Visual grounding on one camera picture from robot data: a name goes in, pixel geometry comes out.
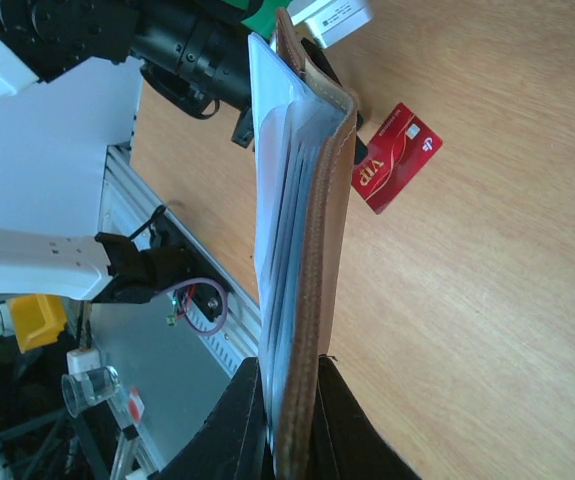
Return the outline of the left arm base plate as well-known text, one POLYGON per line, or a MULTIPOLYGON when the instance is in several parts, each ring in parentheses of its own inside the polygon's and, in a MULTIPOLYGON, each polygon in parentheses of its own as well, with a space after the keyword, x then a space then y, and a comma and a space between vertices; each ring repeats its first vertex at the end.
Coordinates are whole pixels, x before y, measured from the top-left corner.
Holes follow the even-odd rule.
POLYGON ((224 323, 229 283, 182 234, 159 205, 131 235, 99 233, 109 258, 109 283, 92 301, 99 304, 145 304, 170 294, 179 315, 193 302, 215 327, 224 323))

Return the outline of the red VIP credit card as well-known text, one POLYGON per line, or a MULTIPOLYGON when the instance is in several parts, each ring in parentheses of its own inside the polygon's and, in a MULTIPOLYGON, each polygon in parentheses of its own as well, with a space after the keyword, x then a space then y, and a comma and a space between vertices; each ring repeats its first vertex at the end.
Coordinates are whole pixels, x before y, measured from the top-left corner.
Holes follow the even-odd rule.
POLYGON ((404 103, 398 103, 354 167, 352 186, 375 214, 382 213, 443 145, 404 103))

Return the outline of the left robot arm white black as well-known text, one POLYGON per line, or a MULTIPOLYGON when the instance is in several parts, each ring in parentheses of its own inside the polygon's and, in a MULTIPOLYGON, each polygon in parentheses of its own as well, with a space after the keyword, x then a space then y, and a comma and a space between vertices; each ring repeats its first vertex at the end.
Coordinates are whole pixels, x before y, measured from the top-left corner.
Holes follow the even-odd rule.
MULTIPOLYGON (((84 61, 143 63, 144 79, 186 114, 207 107, 240 112, 233 141, 256 134, 248 49, 240 24, 260 9, 194 1, 0 1, 0 97, 7 90, 51 82, 84 61)), ((64 186, 88 196, 95 180, 83 168, 107 147, 95 139, 79 106, 63 104, 48 122, 22 108, 20 120, 0 123, 0 294, 48 294, 92 303, 142 304, 193 282, 178 246, 139 250, 129 237, 99 233, 69 237, 26 233, 13 219, 54 203, 64 186)))

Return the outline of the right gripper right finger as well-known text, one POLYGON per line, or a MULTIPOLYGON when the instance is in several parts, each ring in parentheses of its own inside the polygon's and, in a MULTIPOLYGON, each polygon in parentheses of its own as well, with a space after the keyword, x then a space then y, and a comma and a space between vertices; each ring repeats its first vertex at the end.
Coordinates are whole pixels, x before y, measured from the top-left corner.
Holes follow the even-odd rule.
POLYGON ((357 480, 419 477, 380 436, 328 356, 319 358, 309 477, 357 480))

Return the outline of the brown leather card holder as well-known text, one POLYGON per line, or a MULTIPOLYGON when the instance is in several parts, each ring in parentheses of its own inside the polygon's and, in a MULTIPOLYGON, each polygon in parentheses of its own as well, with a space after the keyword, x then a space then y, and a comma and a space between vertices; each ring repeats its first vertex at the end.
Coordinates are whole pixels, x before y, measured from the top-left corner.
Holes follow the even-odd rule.
MULTIPOLYGON (((276 12, 273 40, 264 41, 290 67, 322 83, 305 65, 285 9, 276 12)), ((318 359, 330 343, 354 155, 355 149, 255 148, 258 361, 279 479, 306 475, 318 359)))

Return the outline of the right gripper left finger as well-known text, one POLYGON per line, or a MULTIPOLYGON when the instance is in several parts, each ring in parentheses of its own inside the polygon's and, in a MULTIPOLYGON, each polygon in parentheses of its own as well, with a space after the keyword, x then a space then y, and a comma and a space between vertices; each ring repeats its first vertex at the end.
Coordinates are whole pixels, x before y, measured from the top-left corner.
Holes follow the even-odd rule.
POLYGON ((240 364, 217 404, 189 443, 156 479, 272 477, 258 359, 240 364))

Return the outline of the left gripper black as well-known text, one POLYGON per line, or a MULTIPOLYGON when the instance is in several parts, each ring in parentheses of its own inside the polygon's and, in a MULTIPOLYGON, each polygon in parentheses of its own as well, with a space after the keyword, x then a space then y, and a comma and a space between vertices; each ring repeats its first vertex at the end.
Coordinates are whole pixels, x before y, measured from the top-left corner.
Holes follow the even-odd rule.
POLYGON ((319 75, 290 67, 260 37, 247 39, 249 106, 242 111, 232 141, 258 150, 354 150, 356 109, 322 53, 313 55, 303 39, 305 65, 319 75))

